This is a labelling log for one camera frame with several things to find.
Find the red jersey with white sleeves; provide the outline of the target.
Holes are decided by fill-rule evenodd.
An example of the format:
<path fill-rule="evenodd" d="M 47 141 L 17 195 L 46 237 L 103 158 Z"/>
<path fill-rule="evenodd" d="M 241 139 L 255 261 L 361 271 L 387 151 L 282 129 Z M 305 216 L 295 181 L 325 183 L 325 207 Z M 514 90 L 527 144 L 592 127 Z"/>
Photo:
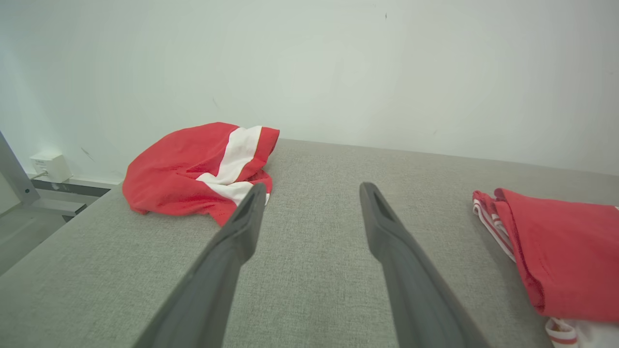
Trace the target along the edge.
<path fill-rule="evenodd" d="M 554 348 L 619 348 L 619 206 L 474 191 Z"/>

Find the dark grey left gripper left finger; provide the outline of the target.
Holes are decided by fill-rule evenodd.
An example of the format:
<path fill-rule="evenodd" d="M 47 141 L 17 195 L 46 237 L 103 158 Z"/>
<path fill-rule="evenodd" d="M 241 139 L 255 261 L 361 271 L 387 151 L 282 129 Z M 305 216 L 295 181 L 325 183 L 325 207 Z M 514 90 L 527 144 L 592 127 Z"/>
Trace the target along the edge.
<path fill-rule="evenodd" d="M 254 185 L 133 348 L 221 348 L 241 267 L 254 255 L 266 187 Z"/>

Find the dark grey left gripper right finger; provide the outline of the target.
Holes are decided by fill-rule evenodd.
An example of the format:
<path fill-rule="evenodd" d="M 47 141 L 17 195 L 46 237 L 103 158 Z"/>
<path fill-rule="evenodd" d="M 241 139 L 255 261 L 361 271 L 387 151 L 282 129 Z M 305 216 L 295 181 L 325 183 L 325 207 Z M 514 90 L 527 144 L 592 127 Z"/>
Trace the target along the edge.
<path fill-rule="evenodd" d="M 369 250 L 381 263 L 400 348 L 491 348 L 378 187 L 360 185 Z"/>

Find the white wall socket box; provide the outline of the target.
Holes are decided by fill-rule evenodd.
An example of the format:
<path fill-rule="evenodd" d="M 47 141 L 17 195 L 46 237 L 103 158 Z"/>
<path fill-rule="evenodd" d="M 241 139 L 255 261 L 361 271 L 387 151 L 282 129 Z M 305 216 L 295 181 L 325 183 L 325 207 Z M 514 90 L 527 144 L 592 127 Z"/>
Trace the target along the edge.
<path fill-rule="evenodd" d="M 73 174 L 62 153 L 40 152 L 29 158 L 36 174 L 33 179 L 42 179 L 51 183 L 63 183 L 69 180 Z"/>

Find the grey metal frame bar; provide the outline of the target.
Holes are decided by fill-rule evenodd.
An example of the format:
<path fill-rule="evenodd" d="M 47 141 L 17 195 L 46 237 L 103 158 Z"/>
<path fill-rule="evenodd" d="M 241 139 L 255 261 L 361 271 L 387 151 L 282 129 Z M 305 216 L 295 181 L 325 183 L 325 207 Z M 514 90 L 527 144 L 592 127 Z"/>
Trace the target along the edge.
<path fill-rule="evenodd" d="M 60 215 L 68 222 L 87 205 L 42 198 L 0 132 L 0 217 L 20 207 Z"/>

